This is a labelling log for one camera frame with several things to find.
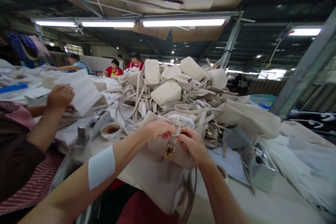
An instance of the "blue fabric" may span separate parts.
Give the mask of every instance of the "blue fabric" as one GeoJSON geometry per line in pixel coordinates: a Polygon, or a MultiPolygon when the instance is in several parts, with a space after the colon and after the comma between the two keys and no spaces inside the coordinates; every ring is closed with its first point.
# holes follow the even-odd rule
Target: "blue fabric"
{"type": "Polygon", "coordinates": [[[92,72],[92,70],[89,68],[89,66],[86,65],[86,64],[84,64],[83,62],[78,61],[78,62],[76,62],[74,65],[80,67],[81,69],[85,69],[85,70],[87,71],[88,74],[93,74],[93,72],[92,72]]]}
{"type": "Polygon", "coordinates": [[[26,53],[24,52],[21,44],[21,39],[22,43],[24,43],[27,47],[31,48],[35,53],[37,53],[37,48],[34,42],[28,37],[24,35],[20,35],[14,31],[12,31],[10,34],[6,35],[9,43],[11,44],[14,52],[21,58],[28,60],[28,57],[26,53]]]}

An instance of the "hand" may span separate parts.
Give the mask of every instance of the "hand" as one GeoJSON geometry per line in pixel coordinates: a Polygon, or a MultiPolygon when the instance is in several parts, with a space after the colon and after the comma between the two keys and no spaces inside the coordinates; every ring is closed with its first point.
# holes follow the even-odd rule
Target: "hand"
{"type": "Polygon", "coordinates": [[[162,139],[170,139],[176,133],[173,123],[167,118],[160,118],[154,122],[150,122],[145,127],[146,133],[149,134],[149,140],[161,137],[162,139]]]}
{"type": "Polygon", "coordinates": [[[182,142],[182,147],[191,153],[195,165],[198,166],[211,159],[203,143],[201,135],[193,129],[188,127],[182,128],[177,139],[182,142]]]}
{"type": "Polygon", "coordinates": [[[75,96],[72,90],[70,84],[56,85],[48,96],[47,109],[64,111],[75,96]]]}

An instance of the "pile of handbags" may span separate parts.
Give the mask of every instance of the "pile of handbags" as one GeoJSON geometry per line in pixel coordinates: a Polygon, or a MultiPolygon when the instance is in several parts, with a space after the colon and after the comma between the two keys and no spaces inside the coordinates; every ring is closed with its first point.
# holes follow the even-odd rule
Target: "pile of handbags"
{"type": "Polygon", "coordinates": [[[239,125],[251,138],[273,139],[280,132],[280,118],[246,105],[249,96],[237,96],[226,88],[225,69],[211,65],[200,67],[191,57],[169,67],[155,59],[146,59],[144,71],[131,68],[118,76],[122,95],[116,110],[123,120],[138,125],[148,112],[190,119],[195,130],[210,148],[220,145],[219,136],[227,127],[239,125]],[[121,104],[134,106],[124,116],[121,104]]]}

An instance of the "window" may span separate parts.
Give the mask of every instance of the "window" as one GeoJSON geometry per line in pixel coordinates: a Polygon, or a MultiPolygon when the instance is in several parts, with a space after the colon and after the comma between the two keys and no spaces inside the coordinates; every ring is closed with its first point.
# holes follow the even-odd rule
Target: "window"
{"type": "Polygon", "coordinates": [[[83,47],[79,47],[77,45],[65,44],[64,50],[68,53],[84,55],[83,47]]]}

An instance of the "forearm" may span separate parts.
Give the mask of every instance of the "forearm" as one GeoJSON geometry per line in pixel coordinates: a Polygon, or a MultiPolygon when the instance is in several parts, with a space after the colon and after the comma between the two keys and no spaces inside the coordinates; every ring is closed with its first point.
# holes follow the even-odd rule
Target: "forearm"
{"type": "Polygon", "coordinates": [[[20,223],[73,223],[76,218],[116,179],[147,142],[145,129],[113,145],[115,173],[90,191],[88,162],[69,176],[20,223]]]}
{"type": "Polygon", "coordinates": [[[45,109],[40,121],[27,134],[26,140],[46,152],[54,140],[64,110],[45,109]]]}
{"type": "Polygon", "coordinates": [[[199,165],[216,223],[250,223],[215,163],[209,157],[199,165]]]}
{"type": "Polygon", "coordinates": [[[46,109],[46,105],[28,105],[28,111],[30,112],[32,117],[39,117],[43,114],[46,109]]]}

